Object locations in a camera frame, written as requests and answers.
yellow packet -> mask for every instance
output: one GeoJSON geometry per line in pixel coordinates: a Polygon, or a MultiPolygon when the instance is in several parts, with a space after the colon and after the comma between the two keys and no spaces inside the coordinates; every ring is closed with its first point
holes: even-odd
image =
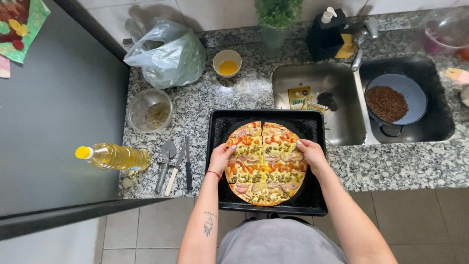
{"type": "Polygon", "coordinates": [[[325,107],[324,105],[313,103],[311,101],[305,101],[303,103],[303,106],[301,106],[301,110],[318,110],[318,111],[321,111],[323,115],[325,115],[325,112],[327,111],[327,107],[325,107]]]}
{"type": "Polygon", "coordinates": [[[311,90],[309,86],[292,88],[288,90],[290,109],[300,110],[305,101],[311,101],[311,90]]]}

pizza cutter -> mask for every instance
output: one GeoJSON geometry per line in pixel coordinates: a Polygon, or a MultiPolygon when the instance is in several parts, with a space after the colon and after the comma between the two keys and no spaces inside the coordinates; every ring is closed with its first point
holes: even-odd
{"type": "Polygon", "coordinates": [[[172,141],[166,141],[161,146],[161,154],[165,157],[165,162],[163,163],[163,169],[158,177],[158,182],[156,183],[155,192],[158,195],[161,192],[163,184],[165,183],[166,173],[168,172],[169,168],[169,159],[176,155],[176,145],[172,141]]]}

hand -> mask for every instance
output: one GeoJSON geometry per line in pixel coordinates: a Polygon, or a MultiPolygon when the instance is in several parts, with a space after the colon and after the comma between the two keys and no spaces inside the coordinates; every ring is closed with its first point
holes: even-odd
{"type": "Polygon", "coordinates": [[[210,164],[208,165],[208,170],[214,171],[221,176],[221,174],[227,168],[228,159],[235,152],[235,149],[236,145],[232,145],[228,148],[225,146],[225,143],[216,147],[212,151],[212,155],[210,156],[210,164]]]}
{"type": "Polygon", "coordinates": [[[325,159],[321,146],[311,140],[297,140],[296,146],[304,153],[306,162],[311,167],[311,172],[319,177],[320,172],[324,168],[329,167],[329,163],[325,159]]]}

plastic bag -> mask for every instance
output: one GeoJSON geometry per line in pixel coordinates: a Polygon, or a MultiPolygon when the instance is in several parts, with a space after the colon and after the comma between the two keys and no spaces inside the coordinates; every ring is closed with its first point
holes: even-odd
{"type": "Polygon", "coordinates": [[[191,84],[202,76],[205,48],[190,28],[157,17],[147,26],[152,29],[142,36],[145,30],[137,21],[126,21],[135,44],[125,55],[125,63],[141,67],[145,80],[158,89],[191,84]]]}

kitchen sink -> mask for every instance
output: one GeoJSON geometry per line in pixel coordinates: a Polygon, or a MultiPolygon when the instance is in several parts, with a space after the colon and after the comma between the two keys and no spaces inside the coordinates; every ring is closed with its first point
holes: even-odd
{"type": "Polygon", "coordinates": [[[369,121],[358,74],[343,63],[322,63],[277,68],[272,75],[275,107],[290,109],[288,89],[309,86],[315,102],[321,92],[331,92],[337,111],[324,116],[325,137],[334,146],[362,145],[369,121]]]}
{"type": "MultiPolygon", "coordinates": [[[[406,143],[424,141],[442,141],[454,133],[454,122],[446,102],[435,64],[424,56],[411,56],[363,62],[360,79],[363,91],[374,78],[385,71],[402,72],[417,82],[427,96],[426,114],[419,121],[404,126],[402,135],[396,138],[386,137],[379,130],[376,121],[370,118],[371,131],[380,143],[406,143]]],[[[383,125],[388,134],[397,134],[399,126],[383,125]]]]}

